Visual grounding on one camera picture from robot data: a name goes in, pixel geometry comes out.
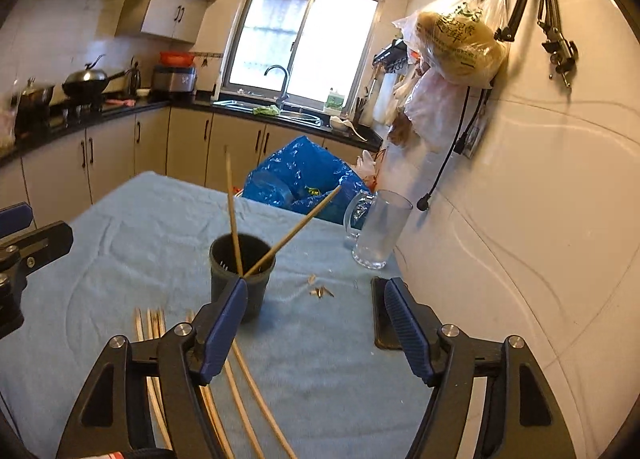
black cup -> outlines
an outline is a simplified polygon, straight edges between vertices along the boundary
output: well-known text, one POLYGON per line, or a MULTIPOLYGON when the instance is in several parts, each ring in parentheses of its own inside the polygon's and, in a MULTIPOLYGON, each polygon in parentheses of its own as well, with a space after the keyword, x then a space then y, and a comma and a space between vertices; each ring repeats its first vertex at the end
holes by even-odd
MULTIPOLYGON (((240 255, 242 256, 242 270, 245 272, 251 269, 271 249, 270 245, 253 235, 238 233, 238 239, 240 242, 240 255)), ((222 235, 222 237, 213 241, 209 248, 209 262, 211 263, 211 301, 215 302, 229 280, 238 278, 236 254, 231 233, 222 235)), ((250 322, 260 314, 264 292, 267 289, 267 283, 275 265, 276 258, 272 257, 260 266, 257 273, 244 279, 248 291, 248 301, 246 311, 244 311, 244 316, 242 317, 242 323, 250 322)))

glass mug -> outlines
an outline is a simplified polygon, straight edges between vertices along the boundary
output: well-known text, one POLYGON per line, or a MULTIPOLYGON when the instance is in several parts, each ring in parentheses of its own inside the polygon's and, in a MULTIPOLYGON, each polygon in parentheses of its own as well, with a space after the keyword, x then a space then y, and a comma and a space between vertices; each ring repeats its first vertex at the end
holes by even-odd
POLYGON ((374 195, 358 192, 344 212, 347 237, 356 241, 352 252, 354 260, 369 269, 385 267, 412 209, 407 199, 390 190, 379 190, 374 195), (369 214, 362 230, 354 230, 351 217, 357 211, 356 219, 360 218, 366 211, 364 204, 370 204, 369 214))

window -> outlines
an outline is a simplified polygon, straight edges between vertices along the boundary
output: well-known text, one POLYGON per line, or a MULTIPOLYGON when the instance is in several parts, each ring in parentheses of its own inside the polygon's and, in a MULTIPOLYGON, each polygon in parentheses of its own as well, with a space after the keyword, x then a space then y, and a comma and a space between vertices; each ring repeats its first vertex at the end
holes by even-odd
POLYGON ((348 106, 364 66, 380 0, 248 0, 225 89, 277 96, 290 73, 289 102, 322 109, 331 89, 348 106))

sink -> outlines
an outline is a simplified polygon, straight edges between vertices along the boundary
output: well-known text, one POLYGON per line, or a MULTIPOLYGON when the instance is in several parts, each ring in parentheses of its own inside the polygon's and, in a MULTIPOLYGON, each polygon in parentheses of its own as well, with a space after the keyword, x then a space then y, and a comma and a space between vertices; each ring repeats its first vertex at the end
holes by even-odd
MULTIPOLYGON (((223 100, 221 102, 214 102, 213 105, 224 106, 225 108, 232 108, 235 110, 242 110, 243 112, 250 112, 252 114, 254 112, 254 108, 257 108, 258 106, 264 106, 260 105, 260 103, 241 102, 240 100, 223 100)), ((307 114, 306 112, 281 110, 277 117, 296 123, 322 126, 322 119, 318 118, 318 116, 307 114)))

metal screw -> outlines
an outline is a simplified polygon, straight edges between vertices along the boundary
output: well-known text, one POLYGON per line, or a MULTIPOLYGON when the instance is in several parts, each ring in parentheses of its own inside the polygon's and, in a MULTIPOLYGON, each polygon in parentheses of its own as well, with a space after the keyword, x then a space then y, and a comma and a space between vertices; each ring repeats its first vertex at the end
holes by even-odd
POLYGON ((191 332, 191 324, 178 324, 175 326, 174 333, 178 336, 187 336, 191 332))
POLYGON ((122 335, 118 335, 118 336, 114 336, 111 340, 109 340, 109 346, 113 347, 113 349, 120 349, 125 342, 126 342, 125 337, 122 335))
POLYGON ((444 324, 442 326, 442 334, 448 336, 449 338, 455 338, 460 334, 460 329, 453 324, 444 324))
POLYGON ((522 338, 521 336, 509 336, 508 342, 514 349, 522 349, 524 347, 524 338, 522 338))

